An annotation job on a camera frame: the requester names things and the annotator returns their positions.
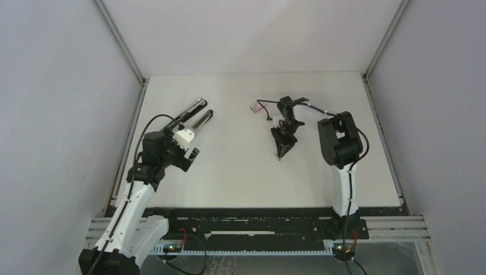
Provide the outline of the black stapler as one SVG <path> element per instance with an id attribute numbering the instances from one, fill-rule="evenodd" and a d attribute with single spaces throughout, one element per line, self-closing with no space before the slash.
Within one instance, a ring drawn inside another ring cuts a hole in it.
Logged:
<path id="1" fill-rule="evenodd" d="M 179 126 L 180 124 L 185 123 L 190 118 L 192 118 L 194 115 L 196 115 L 199 111 L 203 110 L 207 105 L 208 105 L 207 100 L 205 100 L 203 98 L 199 98 L 195 103 L 193 103 L 191 106 L 189 106 L 187 110 L 185 110 L 181 114 L 179 114 L 175 118 L 174 121 L 168 123 L 164 127 L 164 129 L 166 129 L 166 128 L 173 129 L 176 126 Z"/>

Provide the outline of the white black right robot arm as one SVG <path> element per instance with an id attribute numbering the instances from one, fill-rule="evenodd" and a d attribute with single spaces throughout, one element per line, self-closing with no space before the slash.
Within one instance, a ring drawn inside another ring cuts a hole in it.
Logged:
<path id="1" fill-rule="evenodd" d="M 363 150 L 360 130 L 349 112 L 332 113 L 307 103 L 301 97 L 293 100 L 282 97 L 277 108 L 282 119 L 273 119 L 271 134 L 276 144 L 276 157 L 283 158 L 297 143 L 295 133 L 301 126 L 317 130 L 320 151 L 324 161 L 332 167 L 335 197 L 332 205 L 339 217 L 331 222 L 331 230 L 338 238 L 347 238 L 354 231 L 348 215 L 358 210 L 355 198 L 355 174 L 357 163 L 367 154 Z"/>

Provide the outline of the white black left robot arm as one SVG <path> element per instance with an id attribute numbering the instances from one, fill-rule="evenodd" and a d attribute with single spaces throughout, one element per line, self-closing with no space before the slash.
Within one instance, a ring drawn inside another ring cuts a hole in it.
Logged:
<path id="1" fill-rule="evenodd" d="M 199 154 L 186 152 L 196 136 L 192 128 L 172 129 L 144 134 L 137 145 L 142 151 L 128 170 L 127 184 L 103 235 L 92 249 L 83 249 L 79 256 L 82 274 L 139 274 L 144 260 L 162 238 L 174 238 L 179 223 L 162 215 L 147 218 L 147 225 L 138 230 L 142 215 L 165 176 L 174 166 L 186 172 Z"/>

